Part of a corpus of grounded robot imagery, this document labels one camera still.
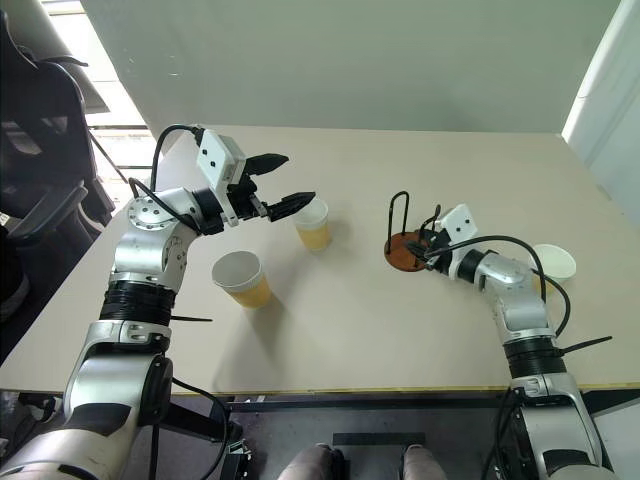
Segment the person's foot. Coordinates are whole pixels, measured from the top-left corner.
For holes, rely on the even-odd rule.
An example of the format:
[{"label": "person's foot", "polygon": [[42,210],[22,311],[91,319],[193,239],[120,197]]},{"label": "person's foot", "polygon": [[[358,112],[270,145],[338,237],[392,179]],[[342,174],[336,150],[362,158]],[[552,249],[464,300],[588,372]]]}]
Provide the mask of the person's foot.
[{"label": "person's foot", "polygon": [[318,443],[299,452],[278,480],[346,480],[344,456],[326,443]]},{"label": "person's foot", "polygon": [[440,464],[423,445],[409,445],[402,464],[402,480],[447,480]]}]

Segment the window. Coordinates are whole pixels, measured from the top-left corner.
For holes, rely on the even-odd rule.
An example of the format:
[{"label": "window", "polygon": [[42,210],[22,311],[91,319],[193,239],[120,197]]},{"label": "window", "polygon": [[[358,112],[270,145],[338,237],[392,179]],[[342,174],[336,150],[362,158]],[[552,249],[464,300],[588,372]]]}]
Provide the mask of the window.
[{"label": "window", "polygon": [[[125,177],[145,178],[150,173],[155,140],[118,79],[89,18],[79,1],[41,0],[60,38],[72,55],[89,64],[85,72],[109,107],[108,113],[87,114],[91,133]],[[98,176],[116,210],[131,198],[129,186],[94,145]]]}]

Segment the white paper cup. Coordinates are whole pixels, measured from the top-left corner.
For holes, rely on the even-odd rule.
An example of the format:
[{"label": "white paper cup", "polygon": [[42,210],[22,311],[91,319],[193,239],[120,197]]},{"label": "white paper cup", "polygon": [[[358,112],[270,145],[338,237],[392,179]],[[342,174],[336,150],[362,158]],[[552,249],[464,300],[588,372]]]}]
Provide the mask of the white paper cup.
[{"label": "white paper cup", "polygon": [[300,240],[311,251],[327,248],[331,241],[329,233],[329,207],[314,197],[309,204],[293,216]]},{"label": "white paper cup", "polygon": [[[576,274],[576,261],[565,249],[548,243],[534,245],[533,249],[540,258],[544,274],[552,280],[563,283]],[[529,265],[532,268],[536,267],[531,256],[529,256]],[[547,290],[553,291],[553,286],[549,282],[547,282]]]},{"label": "white paper cup", "polygon": [[213,281],[247,308],[260,308],[271,298],[271,289],[260,259],[251,252],[226,254],[211,270]]}]

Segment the yellow liquid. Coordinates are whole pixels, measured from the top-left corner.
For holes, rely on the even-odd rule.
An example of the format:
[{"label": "yellow liquid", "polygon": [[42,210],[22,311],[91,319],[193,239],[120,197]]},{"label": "yellow liquid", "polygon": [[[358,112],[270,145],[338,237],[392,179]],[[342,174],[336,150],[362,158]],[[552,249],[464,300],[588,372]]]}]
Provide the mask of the yellow liquid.
[{"label": "yellow liquid", "polygon": [[[542,282],[540,281],[540,277],[538,277],[537,275],[534,275],[533,277],[533,288],[536,289],[536,292],[540,293],[540,284]],[[545,281],[544,283],[546,283],[547,285],[547,295],[553,293],[556,291],[555,287],[553,285],[551,285],[549,282]]]},{"label": "yellow liquid", "polygon": [[236,302],[247,308],[260,308],[269,303],[271,288],[267,283],[267,277],[262,276],[260,283],[244,292],[228,292]]},{"label": "yellow liquid", "polygon": [[326,223],[315,230],[301,230],[299,228],[296,228],[296,230],[298,230],[300,240],[309,250],[324,250],[331,241],[329,225]]}]

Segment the robotic arm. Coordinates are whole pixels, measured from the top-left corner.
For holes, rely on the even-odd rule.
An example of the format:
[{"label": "robotic arm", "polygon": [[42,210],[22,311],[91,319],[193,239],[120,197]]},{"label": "robotic arm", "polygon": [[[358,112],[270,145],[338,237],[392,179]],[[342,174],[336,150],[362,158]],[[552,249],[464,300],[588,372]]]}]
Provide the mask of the robotic arm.
[{"label": "robotic arm", "polygon": [[[508,436],[496,436],[496,463],[502,479],[607,480],[617,478],[603,466],[603,449],[580,391],[567,372],[549,324],[547,308],[533,288],[526,264],[470,245],[477,228],[469,208],[458,205],[427,232],[427,246],[409,250],[451,280],[462,279],[484,292],[493,309],[509,369],[514,406],[505,425]],[[581,346],[608,340],[586,342]]]},{"label": "robotic arm", "polygon": [[136,195],[126,212],[129,225],[116,247],[100,319],[89,327],[64,394],[66,423],[23,447],[1,479],[120,478],[140,428],[160,423],[170,405],[173,367],[165,352],[191,242],[222,232],[225,223],[287,217],[315,195],[260,202],[250,176],[275,170],[287,157],[246,158],[233,139],[202,128],[195,138],[209,188],[156,195],[131,180],[147,195]]}]

